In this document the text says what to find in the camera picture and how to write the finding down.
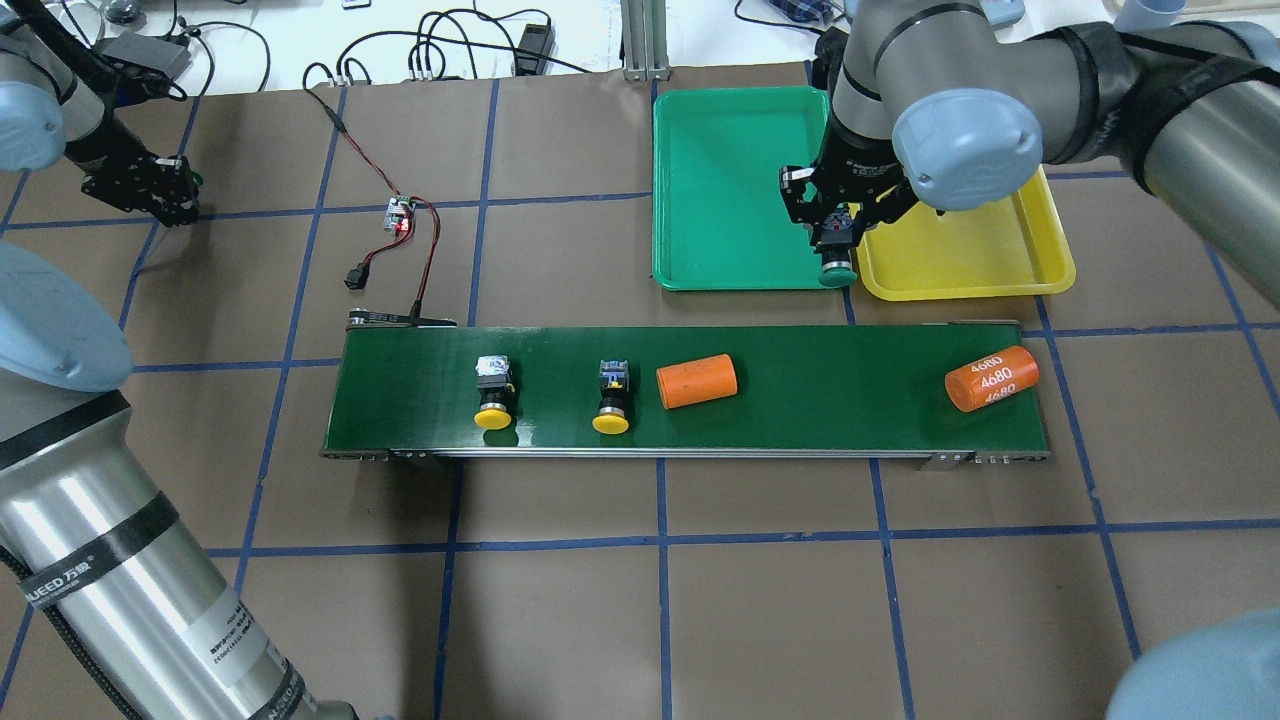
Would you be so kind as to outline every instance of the green button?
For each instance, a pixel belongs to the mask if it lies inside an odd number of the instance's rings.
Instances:
[[[822,287],[849,287],[858,279],[858,273],[850,268],[828,268],[818,275]]]

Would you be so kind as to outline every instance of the red and black wire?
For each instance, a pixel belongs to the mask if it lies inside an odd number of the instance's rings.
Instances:
[[[307,67],[306,72],[310,72],[314,68],[319,68],[330,78],[333,77],[329,69],[320,63],[312,63],[311,65]],[[307,95],[314,97],[315,101],[320,104],[320,106],[324,109],[325,115],[329,117],[329,122],[333,123],[334,129],[337,129],[338,133],[360,155],[360,158],[370,168],[372,168],[375,173],[378,173],[378,177],[383,179],[383,182],[387,184],[387,188],[390,190],[396,197],[403,197],[399,186],[397,186],[396,182],[393,182],[390,177],[387,176],[387,173],[378,165],[378,163],[375,163],[374,159],[370,158],[367,152],[365,152],[365,149],[361,147],[358,142],[356,142],[356,138],[351,136],[351,131],[347,129],[347,124],[342,120],[342,118],[338,117],[337,110],[330,108],[329,104],[325,102],[314,91],[311,91],[311,88],[306,87],[306,72],[302,76],[302,85],[303,85],[302,88],[307,92]],[[408,201],[401,202],[401,209],[403,210],[403,215],[401,215],[399,220],[396,222],[396,225],[392,231],[394,233],[392,242],[381,247],[378,247],[375,250],[371,250],[367,255],[365,255],[365,259],[361,260],[349,273],[347,273],[347,281],[346,281],[348,288],[362,290],[365,287],[365,283],[369,282],[369,270],[370,266],[372,265],[374,258],[412,241],[413,236],[417,233],[417,222],[413,213],[419,208],[425,209],[431,215],[431,247],[428,251],[426,263],[422,264],[422,278],[417,284],[417,293],[413,296],[413,306],[410,310],[411,318],[421,316],[422,297],[426,295],[426,281],[431,275],[431,264],[435,261],[435,249],[440,243],[440,214],[436,211],[435,205],[433,205],[425,197],[419,195],[411,195],[408,196]]]

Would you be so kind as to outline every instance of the blue tape grid line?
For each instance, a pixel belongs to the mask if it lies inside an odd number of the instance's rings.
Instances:
[[[1115,591],[1116,607],[1120,611],[1120,624],[1124,626],[1125,639],[1129,642],[1129,653],[1137,660],[1142,656],[1142,646],[1138,643],[1138,632],[1133,625],[1133,615],[1129,611],[1129,597],[1125,593],[1124,580],[1120,577],[1120,564],[1116,561],[1106,512],[1102,510],[1102,500],[1098,497],[1098,488],[1093,479],[1089,452],[1084,447],[1084,433],[1080,429],[1080,419],[1075,413],[1075,402],[1071,400],[1071,388],[1066,380],[1066,370],[1062,368],[1062,357],[1059,354],[1053,323],[1050,322],[1043,296],[1036,297],[1036,310],[1039,313],[1041,325],[1044,329],[1044,340],[1048,343],[1048,352],[1053,361],[1053,372],[1057,374],[1057,386],[1062,393],[1062,405],[1066,409],[1066,419],[1071,427],[1071,438],[1075,441],[1075,452],[1079,456],[1080,471],[1084,475],[1084,488],[1089,496],[1089,505],[1093,507],[1093,520],[1097,524],[1098,538],[1102,541],[1102,556],[1106,560],[1107,574],[1111,577],[1111,588]]]
[[[849,299],[849,290],[844,291],[844,307],[845,307],[845,322],[850,325],[858,324],[858,318],[854,314],[854,306]],[[1082,329],[1055,329],[1055,338],[1079,338],[1079,337],[1134,337],[1134,336],[1152,336],[1152,334],[1197,334],[1197,333],[1234,333],[1242,332],[1242,329],[1248,329],[1252,332],[1257,331],[1280,331],[1280,323],[1243,323],[1243,324],[1210,324],[1210,325],[1161,325],[1151,328],[1082,328]],[[1023,331],[1024,338],[1038,338],[1046,340],[1048,333],[1043,329]],[[1257,347],[1254,340],[1251,343],[1251,350]],[[1266,369],[1261,352],[1256,351],[1254,360],[1258,363],[1260,372]],[[216,370],[262,370],[262,369],[280,369],[288,368],[332,368],[342,364],[340,357],[316,357],[316,359],[303,359],[303,360],[244,360],[244,361],[229,361],[229,363],[174,363],[174,364],[160,364],[160,365],[137,365],[133,368],[134,373],[205,373]],[[1270,373],[1263,375],[1263,383],[1267,387],[1268,395],[1272,397],[1272,402],[1277,402],[1275,397],[1275,384],[1271,382]]]
[[[431,717],[440,720],[444,711],[444,669],[449,659],[449,621],[453,618],[453,577],[458,557],[458,523],[462,518],[462,462],[453,469],[453,495],[449,500],[449,533],[444,552],[444,578],[440,583],[440,623],[435,633],[435,679]]]
[[[1111,534],[1204,533],[1229,530],[1280,530],[1280,518],[1245,518],[1238,520],[1164,520],[1155,523],[1115,523],[1105,528]],[[1089,536],[1100,530],[1096,523],[1075,525],[1007,525],[997,528],[911,528],[890,529],[890,539],[969,539],[1025,538],[1057,536]],[[823,533],[705,533],[617,536],[544,541],[480,541],[458,542],[456,553],[472,552],[547,552],[556,550],[607,550],[612,547],[676,547],[709,544],[778,544],[826,542],[882,542],[876,530],[832,530]],[[344,557],[352,555],[440,555],[449,551],[448,542],[401,544],[334,544],[255,547],[253,557]],[[239,557],[238,547],[209,548],[210,557]]]
[[[662,720],[672,720],[671,562],[667,541],[667,459],[654,462],[658,496],[658,643],[662,670]]]
[[[653,192],[600,192],[594,195],[549,195],[541,197],[492,197],[486,200],[486,206],[489,208],[509,208],[516,205],[548,205],[548,204],[564,204],[564,202],[614,202],[618,200],[639,200],[643,197],[652,197]],[[439,202],[433,202],[436,209],[447,210],[451,208],[480,208],[480,200],[442,200]],[[385,213],[385,205],[342,205],[335,208],[324,208],[320,210],[321,215],[348,215],[353,213]],[[252,219],[270,219],[270,218],[294,218],[294,217],[311,217],[315,214],[315,209],[311,208],[294,208],[292,210],[244,210],[241,213],[212,213],[209,215],[201,215],[200,222],[220,222],[220,220],[252,220]],[[10,223],[9,229],[15,231],[36,231],[36,229],[58,229],[58,228],[87,228],[87,227],[111,227],[111,225],[145,225],[154,220],[151,218],[104,218],[99,220],[42,220],[38,223]]]
[[[849,290],[849,286],[840,288],[840,295],[842,296],[845,304],[845,323],[850,325],[856,325],[858,315],[854,314],[854,299],[852,299],[852,292]]]
[[[893,570],[893,536],[888,527],[888,510],[884,506],[884,484],[881,482],[879,460],[872,460],[870,469],[872,492],[876,496],[876,524],[884,565],[884,592],[888,597],[890,626],[893,632],[893,655],[897,657],[897,682],[902,691],[902,716],[906,720],[915,720],[911,674],[906,664],[906,637],[902,633],[902,610],[897,602],[897,573]]]
[[[1226,277],[1226,269],[1222,266],[1222,259],[1217,256],[1208,245],[1204,246],[1204,251],[1208,252],[1210,263],[1213,264],[1213,272],[1217,273],[1217,279],[1222,283],[1222,291],[1226,292],[1226,301],[1231,304],[1231,313],[1235,314],[1235,325],[1233,329],[1238,329],[1244,333],[1244,341],[1249,345],[1249,352],[1253,355],[1253,363],[1258,368],[1258,375],[1262,378],[1262,387],[1267,391],[1267,397],[1271,398],[1271,407],[1275,410],[1276,416],[1280,418],[1280,395],[1276,393],[1276,383],[1271,377],[1271,370],[1267,368],[1267,361],[1262,356],[1262,350],[1258,347],[1258,338],[1253,334],[1253,328],[1249,327],[1248,320],[1244,318],[1244,310],[1240,307],[1240,299],[1235,295],[1235,288],[1231,287],[1231,281]]]
[[[476,210],[476,246],[471,256],[471,299],[467,302],[467,327],[476,324],[476,306],[480,304],[480,264],[484,260],[484,227],[489,215],[489,177],[493,169],[493,133],[498,124],[498,87],[493,81],[489,91],[489,119],[484,135],[484,169],[480,174],[480,202]]]
[[[335,113],[342,117],[347,106],[347,88],[338,96]],[[333,172],[333,159],[338,147],[338,128],[329,136],[329,150],[325,155],[324,174],[320,176],[320,190],[316,192],[316,204],[311,215],[311,228],[307,231],[307,245],[302,252],[302,266],[298,270],[298,284],[293,295],[293,313],[289,316],[289,332],[284,341],[284,357],[280,360],[280,379],[275,387],[275,400],[271,404],[271,419],[266,425],[266,439],[262,443],[262,460],[257,469],[257,483],[253,486],[253,500],[250,502],[248,520],[244,523],[244,538],[241,543],[239,562],[236,566],[236,592],[244,589],[244,575],[248,570],[250,550],[253,547],[253,533],[257,530],[257,516],[262,507],[262,492],[266,473],[271,468],[271,451],[275,447],[275,433],[280,425],[280,409],[284,405],[284,392],[289,384],[289,369],[293,360],[293,343],[298,336],[298,319],[302,315],[302,299],[307,290],[307,274],[311,270],[311,255],[315,251],[316,233],[320,229],[325,193],[329,191],[329,176]]]
[[[489,214],[489,178],[493,170],[493,136],[498,126],[498,87],[494,79],[489,90],[489,118],[484,136],[484,165],[480,172],[480,202],[476,211],[476,242],[471,258],[471,297],[467,301],[467,327],[476,324],[476,305],[480,302],[480,265],[484,261],[484,228]],[[440,621],[436,628],[435,679],[433,685],[434,720],[444,711],[444,671],[449,660],[449,623],[453,616],[453,577],[458,556],[458,523],[462,516],[462,462],[454,468],[453,497],[449,501],[449,532],[444,547],[444,578],[440,583]]]
[[[13,641],[13,650],[9,651],[9,662],[5,664],[4,678],[0,679],[0,710],[4,710],[4,701],[9,697],[13,675],[18,671],[18,656],[22,655],[22,646],[27,641],[27,630],[31,629],[31,618],[35,612],[35,609],[28,605],[22,614],[22,623],[18,624],[18,637]]]
[[[22,197],[22,188],[27,187],[27,178],[29,177],[31,173],[27,172],[22,173],[22,177],[18,178],[18,184],[13,188],[13,197],[9,199],[9,206],[5,208],[4,218],[0,219],[0,234],[12,227],[10,220],[13,220],[13,211],[18,209],[18,200]]]
[[[191,113],[187,114],[187,127],[182,129],[182,140],[178,141],[178,154],[182,155],[187,151],[187,145],[191,142],[191,133],[196,129],[196,117],[200,114],[200,97],[197,97],[191,104]],[[120,329],[124,329],[124,324],[129,322],[129,309],[133,307],[133,293],[138,288],[138,275],[142,274],[142,268],[147,264],[147,256],[155,249],[156,237],[160,234],[160,222],[154,218],[116,218],[110,222],[113,225],[124,224],[142,224],[150,223],[151,229],[147,232],[147,238],[142,243],[142,250],[138,251],[138,259],[133,263],[133,272],[129,273],[129,284],[124,291],[124,302],[120,306]],[[81,223],[77,225],[68,227],[87,227],[93,223]]]

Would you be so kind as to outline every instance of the orange cylinder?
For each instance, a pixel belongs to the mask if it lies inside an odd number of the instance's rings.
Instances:
[[[658,393],[667,410],[737,395],[737,374],[728,355],[658,368]]]
[[[1025,347],[1015,345],[947,373],[947,396],[973,413],[1039,382],[1039,366]]]

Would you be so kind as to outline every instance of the green conveyor belt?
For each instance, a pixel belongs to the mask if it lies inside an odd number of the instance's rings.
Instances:
[[[943,375],[1020,342],[1001,324],[735,328],[404,328],[347,333],[324,454],[1041,459],[1039,404],[1021,392],[965,414]],[[736,396],[677,410],[663,365],[727,352]],[[481,430],[475,363],[511,357],[516,423]],[[631,429],[591,428],[600,360],[628,360]]]

